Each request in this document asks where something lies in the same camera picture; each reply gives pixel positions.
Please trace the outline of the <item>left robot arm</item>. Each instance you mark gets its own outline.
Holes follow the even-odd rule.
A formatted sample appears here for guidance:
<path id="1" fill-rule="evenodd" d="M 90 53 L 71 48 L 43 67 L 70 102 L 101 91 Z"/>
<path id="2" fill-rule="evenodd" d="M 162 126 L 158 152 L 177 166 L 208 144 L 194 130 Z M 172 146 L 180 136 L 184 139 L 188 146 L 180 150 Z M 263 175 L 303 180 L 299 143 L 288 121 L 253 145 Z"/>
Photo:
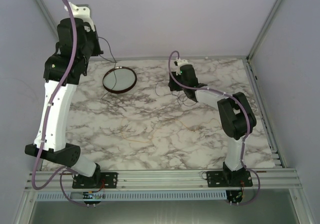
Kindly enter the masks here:
<path id="1" fill-rule="evenodd" d="M 66 142 L 66 126 L 80 77 L 87 75 L 89 59 L 103 51 L 90 18 L 65 18 L 57 32 L 55 53 L 44 64 L 45 102 L 39 131 L 24 152 L 77 172 L 74 188 L 94 188 L 100 184 L 101 168 L 81 154 L 80 146 Z"/>

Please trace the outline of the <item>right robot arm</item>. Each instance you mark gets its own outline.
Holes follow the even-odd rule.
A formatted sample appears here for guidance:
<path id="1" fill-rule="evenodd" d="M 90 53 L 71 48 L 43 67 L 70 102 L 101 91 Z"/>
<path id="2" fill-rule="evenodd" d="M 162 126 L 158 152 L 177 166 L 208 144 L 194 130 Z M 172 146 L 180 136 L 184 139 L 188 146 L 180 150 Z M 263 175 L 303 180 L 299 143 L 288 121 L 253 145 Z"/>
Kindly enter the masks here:
<path id="1" fill-rule="evenodd" d="M 251 176 L 244 164 L 245 140 L 257 120 L 246 96 L 242 92 L 228 95 L 199 83 L 194 67 L 187 60 L 177 60 L 174 65 L 168 84 L 170 91 L 183 91 L 188 99 L 216 108 L 222 129 L 229 137 L 227 155 L 219 172 L 222 180 L 218 182 L 239 186 L 241 181 L 248 181 Z"/>

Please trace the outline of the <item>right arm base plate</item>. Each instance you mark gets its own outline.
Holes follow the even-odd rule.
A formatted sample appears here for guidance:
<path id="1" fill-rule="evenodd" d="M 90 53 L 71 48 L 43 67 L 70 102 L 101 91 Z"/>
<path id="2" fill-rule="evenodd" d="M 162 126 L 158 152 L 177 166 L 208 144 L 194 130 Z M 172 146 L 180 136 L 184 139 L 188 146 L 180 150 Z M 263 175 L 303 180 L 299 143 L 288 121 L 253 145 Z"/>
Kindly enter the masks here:
<path id="1" fill-rule="evenodd" d="M 238 170 L 231 173 L 227 171 L 207 171 L 204 174 L 204 179 L 207 181 L 209 188 L 253 186 L 251 174 L 246 170 Z"/>

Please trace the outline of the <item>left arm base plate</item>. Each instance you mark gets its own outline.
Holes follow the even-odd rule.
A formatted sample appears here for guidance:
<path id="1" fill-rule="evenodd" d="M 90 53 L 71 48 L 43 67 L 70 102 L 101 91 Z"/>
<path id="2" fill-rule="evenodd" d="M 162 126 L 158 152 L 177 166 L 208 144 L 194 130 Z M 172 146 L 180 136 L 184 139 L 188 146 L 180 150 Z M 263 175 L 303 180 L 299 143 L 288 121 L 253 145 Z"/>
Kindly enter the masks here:
<path id="1" fill-rule="evenodd" d="M 117 172 L 100 172 L 92 177 L 77 175 L 74 178 L 73 189 L 99 189 L 104 186 L 105 189 L 115 189 L 118 183 Z"/>

